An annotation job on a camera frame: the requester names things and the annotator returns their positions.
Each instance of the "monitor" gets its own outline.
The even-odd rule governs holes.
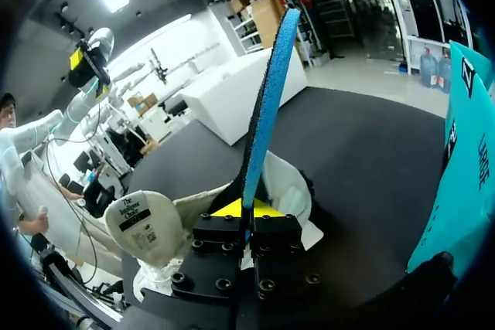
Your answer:
[[[76,161],[74,162],[74,166],[82,173],[86,173],[87,170],[93,169],[93,166],[89,163],[90,157],[86,152],[81,152],[79,156],[77,156]]]

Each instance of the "floor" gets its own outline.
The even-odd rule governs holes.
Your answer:
[[[306,70],[311,87],[380,97],[445,117],[449,95],[422,86],[418,75],[399,73],[398,63],[369,60],[355,43],[342,45],[336,53],[345,58]]]

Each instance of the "blue foam strip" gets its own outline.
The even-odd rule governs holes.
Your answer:
[[[271,60],[265,76],[265,93],[261,99],[260,114],[256,123],[251,157],[247,165],[242,192],[243,208],[253,207],[254,194],[263,170],[263,162],[271,142],[271,133],[275,126],[278,106],[280,106],[280,99],[284,90],[300,14],[301,12],[296,9],[289,9],[285,13],[271,52]]]

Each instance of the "black table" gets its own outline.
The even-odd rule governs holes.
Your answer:
[[[314,181],[325,236],[308,261],[335,303],[359,304],[405,274],[439,184],[443,122],[388,100],[317,88],[279,111],[271,151]],[[139,164],[129,192],[177,199],[216,188],[237,174],[243,150],[244,139],[229,147],[193,121]],[[140,307],[132,295],[137,269],[125,254],[126,298]]]

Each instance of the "cable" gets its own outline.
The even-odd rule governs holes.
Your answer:
[[[97,133],[98,126],[100,125],[100,117],[101,117],[101,107],[100,107],[100,104],[98,104],[98,120],[97,120],[97,123],[96,123],[96,127],[94,129],[93,134],[89,138],[86,138],[85,141],[71,141],[71,140],[64,139],[64,138],[51,138],[51,139],[49,139],[46,142],[46,164],[48,165],[49,173],[52,176],[52,179],[53,179],[53,182],[55,183],[55,186],[57,187],[57,189],[59,190],[60,194],[65,199],[67,205],[70,207],[70,209],[75,214],[75,216],[79,219],[79,221],[81,223],[81,226],[86,231],[87,237],[89,238],[90,243],[91,243],[91,248],[93,249],[93,254],[94,254],[94,270],[93,270],[93,273],[90,276],[90,278],[88,280],[86,280],[85,282],[83,282],[83,285],[84,286],[86,286],[91,280],[93,280],[94,279],[94,276],[97,273],[98,258],[97,258],[97,254],[96,254],[96,248],[94,247],[93,238],[91,237],[89,231],[86,228],[86,225],[84,224],[84,221],[83,221],[84,218],[81,218],[79,216],[79,214],[75,210],[75,208],[72,205],[72,203],[70,202],[70,200],[63,194],[62,189],[60,188],[60,185],[59,185],[58,181],[55,179],[55,175],[53,175],[52,167],[50,165],[50,157],[49,157],[49,153],[48,153],[48,145],[50,144],[51,141],[64,141],[64,142],[70,142],[70,143],[86,143],[86,142],[90,141],[96,135],[96,133]]]

